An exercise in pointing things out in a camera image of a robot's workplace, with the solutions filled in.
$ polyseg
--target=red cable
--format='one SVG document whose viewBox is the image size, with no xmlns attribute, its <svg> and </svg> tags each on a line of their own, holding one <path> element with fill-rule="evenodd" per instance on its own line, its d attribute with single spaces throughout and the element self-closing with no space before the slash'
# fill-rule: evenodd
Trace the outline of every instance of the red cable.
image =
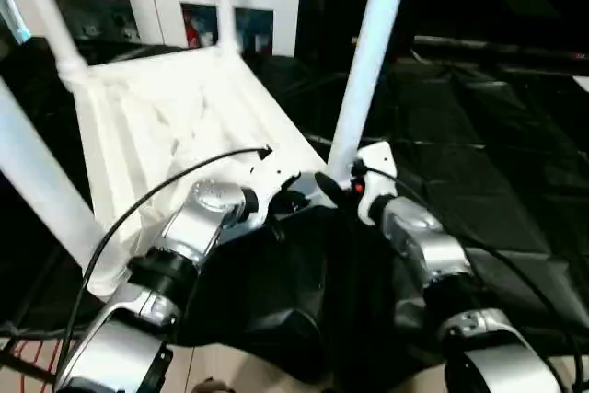
<svg viewBox="0 0 589 393">
<path fill-rule="evenodd" d="M 50 360 L 50 362 L 49 362 L 49 373 L 51 373 L 51 372 L 52 372 L 52 370 L 53 370 L 53 363 L 55 362 L 55 358 L 57 357 L 57 352 L 59 351 L 59 344 L 60 344 L 60 343 L 61 343 L 60 341 L 57 341 L 57 342 L 55 343 L 55 348 L 53 349 L 52 359 L 51 359 L 51 360 Z M 42 387 L 42 389 L 40 390 L 40 393 L 45 393 L 45 388 L 46 388 L 46 387 L 47 387 L 47 383 L 46 383 L 46 382 L 44 382 L 44 383 L 43 383 L 43 387 Z"/>
<path fill-rule="evenodd" d="M 22 346 L 22 350 L 24 350 L 24 348 L 27 344 L 28 344 L 28 342 L 25 342 L 25 344 Z M 34 364 L 36 364 L 37 361 L 39 361 L 39 355 L 40 355 L 40 351 L 42 348 L 43 348 L 43 341 L 39 342 L 39 346 L 37 347 L 37 352 L 35 353 L 35 358 L 33 359 Z M 23 374 L 20 374 L 20 393 L 26 393 L 25 392 L 25 376 Z"/>
</svg>

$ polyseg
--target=floor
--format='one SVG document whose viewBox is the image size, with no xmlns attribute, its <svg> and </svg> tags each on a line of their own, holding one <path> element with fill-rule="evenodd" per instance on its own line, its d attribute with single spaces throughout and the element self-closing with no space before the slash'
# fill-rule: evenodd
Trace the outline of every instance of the floor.
<svg viewBox="0 0 589 393">
<path fill-rule="evenodd" d="M 21 357 L 36 361 L 43 368 L 53 366 L 52 356 L 56 341 L 28 342 L 22 349 Z M 212 377 L 224 381 L 237 393 L 319 393 L 330 387 L 328 379 L 317 386 L 307 386 L 292 379 L 278 368 L 261 359 L 223 345 L 208 345 L 196 349 L 175 347 L 174 359 L 166 376 L 162 393 L 191 393 L 195 385 Z M 583 360 L 585 370 L 589 369 L 589 358 Z M 555 364 L 565 383 L 572 382 L 572 358 L 554 358 Z M 0 391 L 6 393 L 51 393 L 51 386 L 43 384 L 4 368 L 0 371 Z M 445 393 L 443 367 L 421 372 L 391 393 Z"/>
</svg>

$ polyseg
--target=wire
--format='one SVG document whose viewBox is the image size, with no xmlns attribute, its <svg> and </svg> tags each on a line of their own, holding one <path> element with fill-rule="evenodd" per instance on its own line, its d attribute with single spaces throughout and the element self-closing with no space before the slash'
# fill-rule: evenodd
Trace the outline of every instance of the wire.
<svg viewBox="0 0 589 393">
<path fill-rule="evenodd" d="M 41 341 L 39 343 L 39 345 L 37 346 L 37 352 L 35 353 L 35 358 L 33 359 L 33 364 L 36 364 L 39 361 L 39 355 L 40 355 L 40 351 L 43 348 L 43 341 Z M 21 373 L 20 374 L 20 393 L 26 393 L 26 389 L 25 389 L 25 376 Z"/>
<path fill-rule="evenodd" d="M 365 172 L 374 172 L 375 174 L 379 174 L 383 177 L 390 179 L 395 184 L 398 184 L 402 188 L 407 190 L 419 202 L 424 204 L 425 207 L 428 206 L 427 202 L 416 191 L 414 191 L 412 188 L 410 188 L 403 181 L 391 176 L 390 174 L 387 174 L 386 172 L 384 172 L 382 170 L 369 168 L 368 166 L 366 166 L 364 164 L 364 162 L 362 162 L 362 160 L 356 160 L 356 162 L 354 162 L 353 166 L 355 169 L 355 170 L 352 170 L 353 174 L 354 174 L 354 172 L 359 173 L 360 175 L 363 175 L 363 173 L 365 173 Z M 459 240 L 463 239 L 464 242 L 467 242 L 468 244 L 472 244 L 475 249 L 481 249 L 481 250 L 487 252 L 493 258 L 495 258 L 496 260 L 503 263 L 509 270 L 511 270 L 515 274 L 515 276 L 517 276 L 532 291 L 532 293 L 536 296 L 536 298 L 540 301 L 540 303 L 544 305 L 544 308 L 547 309 L 547 311 L 550 313 L 552 318 L 556 321 L 557 324 L 559 324 L 560 332 L 562 333 L 565 341 L 567 342 L 567 346 L 569 347 L 569 349 L 572 352 L 572 358 L 574 360 L 574 369 L 575 369 L 575 381 L 574 381 L 574 384 L 572 385 L 572 391 L 575 393 L 583 393 L 584 370 L 583 370 L 583 359 L 581 356 L 581 351 L 579 349 L 579 346 L 577 345 L 576 340 L 572 336 L 572 333 L 566 323 L 566 320 L 559 313 L 559 311 L 554 306 L 554 304 L 552 304 L 552 302 L 548 299 L 548 297 L 544 295 L 544 293 L 537 287 L 537 285 L 519 267 L 517 267 L 509 258 L 505 257 L 501 252 L 499 252 L 498 250 L 495 250 L 493 248 L 490 248 L 490 247 L 486 246 L 485 244 L 482 244 L 482 243 L 480 243 L 476 240 L 473 240 L 471 238 L 463 238 L 463 237 L 457 236 L 457 235 L 454 235 L 454 236 Z M 474 266 L 473 266 L 473 270 L 475 271 L 475 273 L 477 275 L 480 275 L 480 272 L 478 272 L 474 268 Z M 556 370 L 554 370 L 554 367 L 552 367 L 551 365 L 549 365 L 549 369 L 553 374 L 557 373 Z M 559 385 L 563 386 L 564 383 L 562 382 L 562 379 L 560 378 L 560 376 L 555 375 L 555 377 L 557 378 Z"/>
<path fill-rule="evenodd" d="M 387 179 L 390 179 L 395 184 L 399 185 L 405 191 L 407 191 L 415 200 L 423 204 L 425 207 L 428 207 L 429 204 L 423 199 L 423 197 L 414 191 L 411 186 L 405 183 L 403 180 L 398 179 L 397 177 L 393 177 L 390 174 L 387 174 L 384 170 L 369 168 L 367 165 L 364 164 L 362 160 L 356 160 L 353 163 L 352 168 L 352 175 L 365 175 L 366 172 L 374 172 L 375 174 L 381 175 Z"/>
<path fill-rule="evenodd" d="M 557 308 L 554 304 L 548 299 L 546 295 L 537 287 L 537 285 L 519 268 L 517 267 L 513 261 L 509 258 L 505 257 L 501 252 L 490 248 L 489 246 L 482 244 L 476 240 L 471 238 L 462 238 L 456 236 L 458 239 L 464 239 L 467 243 L 474 245 L 475 249 L 481 249 L 487 252 L 496 260 L 502 262 L 508 269 L 510 269 L 526 286 L 530 289 L 537 299 L 544 305 L 547 311 L 550 313 L 552 318 L 559 324 L 560 332 L 564 337 L 564 340 L 567 342 L 567 346 L 570 348 L 572 352 L 572 359 L 574 361 L 574 384 L 572 385 L 572 391 L 577 393 L 583 392 L 583 382 L 584 382 L 584 368 L 583 368 L 583 359 L 581 356 L 581 350 L 577 345 L 576 340 L 572 336 L 572 333 L 567 325 L 563 316 L 559 313 Z"/>
<path fill-rule="evenodd" d="M 158 184 L 152 190 L 150 190 L 148 193 L 146 193 L 143 197 L 141 197 L 139 200 L 137 200 L 127 210 L 127 212 L 125 212 L 112 225 L 112 227 L 109 229 L 109 231 L 104 235 L 104 237 L 102 237 L 102 239 L 97 244 L 97 246 L 94 250 L 94 253 L 92 254 L 92 257 L 90 258 L 90 262 L 88 263 L 86 271 L 84 272 L 84 276 L 82 278 L 82 285 L 80 287 L 80 290 L 77 293 L 77 297 L 74 302 L 74 307 L 72 308 L 72 313 L 70 314 L 70 318 L 67 322 L 67 327 L 65 328 L 64 343 L 63 343 L 62 349 L 59 353 L 59 359 L 57 360 L 56 373 L 58 375 L 62 371 L 62 369 L 64 368 L 65 357 L 69 351 L 70 344 L 72 342 L 72 335 L 73 335 L 74 327 L 75 327 L 75 317 L 77 316 L 77 311 L 79 310 L 80 305 L 82 304 L 82 299 L 84 297 L 84 293 L 85 293 L 88 283 L 90 281 L 90 276 L 92 275 L 92 272 L 94 271 L 94 268 L 96 267 L 98 259 L 100 258 L 100 254 L 102 253 L 104 248 L 107 246 L 107 244 L 109 243 L 110 239 L 115 234 L 117 229 L 119 229 L 119 227 L 121 227 L 121 225 L 124 223 L 124 221 L 127 218 L 129 218 L 129 216 L 131 216 L 131 214 L 133 212 L 135 212 L 144 202 L 149 200 L 156 193 L 158 193 L 159 191 L 161 191 L 162 189 L 164 189 L 166 186 L 173 183 L 174 181 L 181 179 L 182 177 L 190 174 L 191 172 L 193 172 L 197 169 L 203 168 L 207 165 L 210 165 L 211 163 L 213 163 L 215 161 L 221 160 L 223 158 L 228 158 L 230 156 L 237 156 L 240 154 L 258 153 L 260 156 L 264 157 L 264 156 L 268 155 L 270 152 L 271 152 L 271 149 L 269 147 L 255 147 L 255 148 L 247 148 L 247 149 L 237 149 L 235 151 L 231 151 L 231 152 L 228 152 L 225 154 L 221 154 L 219 156 L 214 156 L 212 158 L 209 158 L 208 160 L 204 160 L 201 163 L 194 165 L 190 168 L 187 168 L 187 169 L 181 171 L 180 173 L 170 177 L 169 179 L 162 181 L 160 184 Z"/>
<path fill-rule="evenodd" d="M 52 370 L 53 370 L 53 363 L 55 363 L 55 358 L 56 358 L 56 356 L 57 356 L 57 351 L 58 351 L 58 349 L 59 349 L 59 344 L 60 344 L 60 343 L 61 343 L 61 341 L 57 341 L 57 342 L 55 343 L 55 347 L 53 348 L 52 359 L 49 361 L 49 368 L 47 369 L 47 371 L 48 371 L 49 373 L 52 373 Z M 43 387 L 42 387 L 42 388 L 41 388 L 41 390 L 40 390 L 40 393 L 45 393 L 45 388 L 46 388 L 46 387 L 47 387 L 47 383 L 46 383 L 46 382 L 44 382 L 44 383 L 43 383 Z"/>
</svg>

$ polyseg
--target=black cloth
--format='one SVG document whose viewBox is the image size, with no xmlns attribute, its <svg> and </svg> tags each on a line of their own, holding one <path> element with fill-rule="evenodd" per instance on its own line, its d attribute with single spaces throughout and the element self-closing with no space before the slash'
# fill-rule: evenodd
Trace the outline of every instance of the black cloth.
<svg viewBox="0 0 589 393">
<path fill-rule="evenodd" d="M 131 48 L 85 43 L 81 52 L 91 63 L 104 63 Z M 248 63 L 326 157 L 346 75 L 281 57 Z M 0 74 L 88 199 L 74 102 L 44 40 L 33 39 L 5 59 Z M 587 94 L 570 78 L 396 64 L 381 73 L 363 141 L 391 143 L 399 177 L 465 238 L 503 308 L 544 354 L 570 350 L 533 294 L 468 239 L 520 266 L 589 350 L 584 110 Z M 29 275 L 60 246 L 6 181 L 0 189 L 14 208 L 6 225 L 28 223 L 26 235 L 5 229 L 1 326 L 26 293 Z M 79 281 L 79 269 L 64 254 L 23 327 L 62 327 Z M 99 307 L 88 295 L 81 319 Z M 319 208 L 220 247 L 195 288 L 178 344 L 219 341 L 304 381 L 331 370 L 346 389 L 378 391 L 441 362 L 430 332 L 423 302 L 388 245 L 349 215 Z"/>
</svg>

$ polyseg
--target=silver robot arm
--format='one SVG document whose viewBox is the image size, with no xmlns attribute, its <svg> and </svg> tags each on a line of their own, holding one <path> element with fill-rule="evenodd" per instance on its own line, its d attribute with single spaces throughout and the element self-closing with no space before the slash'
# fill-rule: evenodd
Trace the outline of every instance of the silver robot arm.
<svg viewBox="0 0 589 393">
<path fill-rule="evenodd" d="M 154 246 L 130 262 L 132 275 L 70 352 L 55 391 L 153 393 L 172 359 L 166 336 L 179 320 L 221 231 L 257 212 L 254 191 L 197 182 Z"/>
<path fill-rule="evenodd" d="M 398 197 L 390 182 L 383 190 L 383 176 L 366 170 L 377 164 L 396 175 L 388 144 L 367 146 L 359 157 L 365 189 L 359 216 L 411 266 L 445 352 L 448 392 L 560 392 L 546 364 L 482 290 L 456 238 L 426 208 Z"/>
</svg>

